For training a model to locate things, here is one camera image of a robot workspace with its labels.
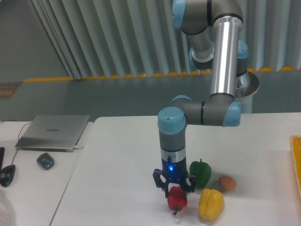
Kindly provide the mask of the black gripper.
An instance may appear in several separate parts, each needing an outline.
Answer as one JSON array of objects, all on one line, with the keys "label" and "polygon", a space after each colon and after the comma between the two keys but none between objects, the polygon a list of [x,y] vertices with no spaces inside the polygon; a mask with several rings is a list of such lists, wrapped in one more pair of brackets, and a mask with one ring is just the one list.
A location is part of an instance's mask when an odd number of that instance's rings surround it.
[{"label": "black gripper", "polygon": [[186,158],[170,164],[163,159],[161,161],[162,170],[155,169],[152,175],[156,187],[165,192],[165,197],[169,195],[169,182],[180,184],[185,197],[195,191],[197,177],[196,175],[187,174]]}]

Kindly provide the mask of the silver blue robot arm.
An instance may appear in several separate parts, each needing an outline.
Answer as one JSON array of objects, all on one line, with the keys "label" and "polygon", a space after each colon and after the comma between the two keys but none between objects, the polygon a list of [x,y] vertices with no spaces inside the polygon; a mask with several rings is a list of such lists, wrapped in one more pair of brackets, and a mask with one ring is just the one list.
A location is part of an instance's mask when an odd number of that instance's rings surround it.
[{"label": "silver blue robot arm", "polygon": [[235,0],[175,0],[172,17],[173,26],[189,37],[195,67],[212,69],[208,101],[177,96],[158,113],[162,169],[153,172],[155,184],[165,194],[170,183],[188,194],[194,192],[197,178],[186,169],[186,127],[240,124],[241,104],[235,100],[235,88],[243,14]]}]

